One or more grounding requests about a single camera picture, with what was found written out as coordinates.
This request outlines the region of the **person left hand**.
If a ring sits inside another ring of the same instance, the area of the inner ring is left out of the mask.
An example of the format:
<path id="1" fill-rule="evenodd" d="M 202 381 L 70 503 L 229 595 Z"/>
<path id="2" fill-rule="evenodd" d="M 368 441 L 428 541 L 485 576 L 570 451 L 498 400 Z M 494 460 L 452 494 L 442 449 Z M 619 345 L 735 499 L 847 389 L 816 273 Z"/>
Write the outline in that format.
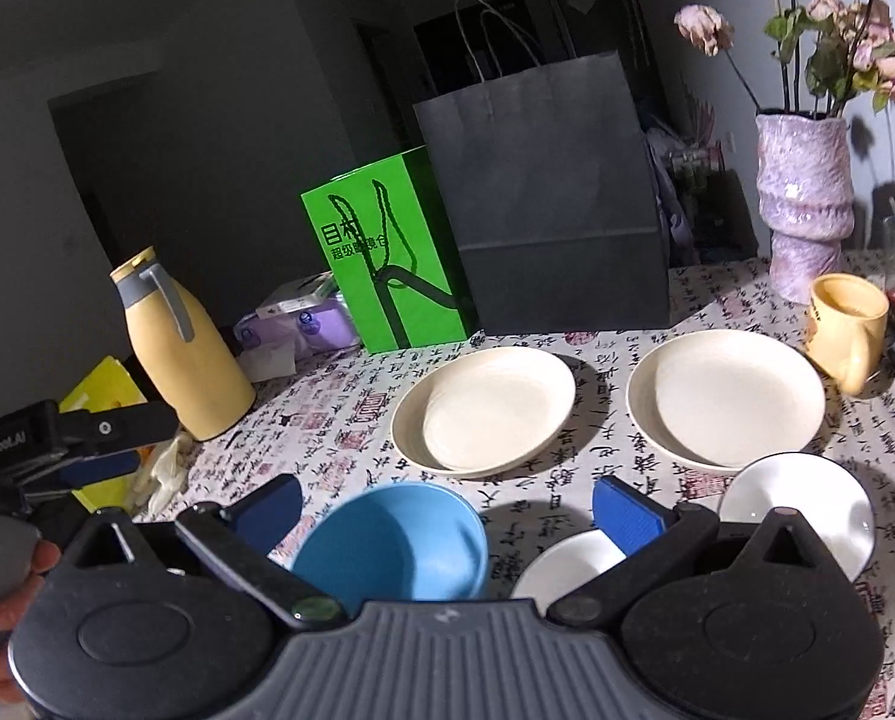
<path id="1" fill-rule="evenodd" d="M 57 544 L 39 539 L 32 551 L 31 571 L 20 587 L 0 601 L 0 632 L 11 632 L 23 619 L 34 598 L 46 582 L 46 574 L 61 561 Z M 8 666 L 7 645 L 0 645 L 0 706 L 18 706 L 23 696 L 11 676 Z"/>

